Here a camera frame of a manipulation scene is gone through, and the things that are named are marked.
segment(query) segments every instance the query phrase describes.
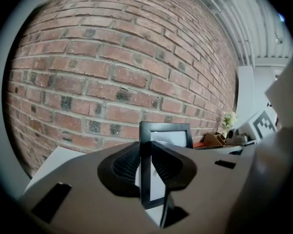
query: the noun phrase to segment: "potted plant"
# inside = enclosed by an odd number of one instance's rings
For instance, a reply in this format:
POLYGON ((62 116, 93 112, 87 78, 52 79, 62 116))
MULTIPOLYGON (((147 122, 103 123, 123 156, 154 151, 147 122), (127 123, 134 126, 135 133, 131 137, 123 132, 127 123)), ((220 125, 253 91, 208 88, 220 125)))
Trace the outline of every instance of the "potted plant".
POLYGON ((227 138, 228 131, 236 123, 236 121, 237 121, 237 117, 236 117, 235 112, 225 113, 224 121, 221 124, 221 127, 223 129, 223 133, 222 134, 223 134, 223 136, 225 138, 227 138))

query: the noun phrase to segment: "black picture frame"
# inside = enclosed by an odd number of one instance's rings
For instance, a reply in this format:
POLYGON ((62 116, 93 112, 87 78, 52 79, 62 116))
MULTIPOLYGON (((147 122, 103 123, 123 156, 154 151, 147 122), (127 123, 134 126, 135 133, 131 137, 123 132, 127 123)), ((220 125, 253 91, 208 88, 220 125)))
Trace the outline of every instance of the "black picture frame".
POLYGON ((151 190, 151 132, 170 132, 170 131, 185 131, 186 132, 186 147, 193 148, 191 135, 191 127, 188 123, 158 123, 141 121, 139 126, 140 140, 140 197, 141 203, 145 209, 151 209, 164 204, 164 197, 150 200, 151 190))

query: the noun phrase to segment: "brick wall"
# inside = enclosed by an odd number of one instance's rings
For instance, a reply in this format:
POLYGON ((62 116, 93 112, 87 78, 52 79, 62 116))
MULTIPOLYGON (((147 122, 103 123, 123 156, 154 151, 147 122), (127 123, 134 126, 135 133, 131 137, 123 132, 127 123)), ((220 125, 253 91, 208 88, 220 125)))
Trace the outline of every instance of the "brick wall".
POLYGON ((198 141, 233 108, 238 63, 197 0, 47 0, 17 46, 6 119, 32 171, 58 145, 137 140, 141 120, 190 123, 198 141))

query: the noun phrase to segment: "blue light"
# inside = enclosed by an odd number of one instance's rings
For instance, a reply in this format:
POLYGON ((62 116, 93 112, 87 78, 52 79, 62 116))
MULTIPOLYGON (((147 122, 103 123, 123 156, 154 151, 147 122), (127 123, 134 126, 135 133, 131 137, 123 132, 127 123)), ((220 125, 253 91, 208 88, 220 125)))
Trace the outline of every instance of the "blue light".
POLYGON ((283 21, 283 22, 285 21, 283 15, 281 15, 280 13, 279 13, 279 17, 280 17, 280 20, 281 20, 281 21, 283 21))

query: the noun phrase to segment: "brown box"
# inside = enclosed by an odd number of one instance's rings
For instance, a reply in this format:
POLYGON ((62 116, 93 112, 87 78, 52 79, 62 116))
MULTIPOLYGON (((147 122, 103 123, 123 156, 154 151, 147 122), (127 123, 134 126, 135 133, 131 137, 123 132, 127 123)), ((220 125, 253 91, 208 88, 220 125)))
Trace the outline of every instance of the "brown box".
POLYGON ((225 137, 218 133, 207 133, 204 137, 203 143, 208 147, 223 147, 225 145, 225 137))

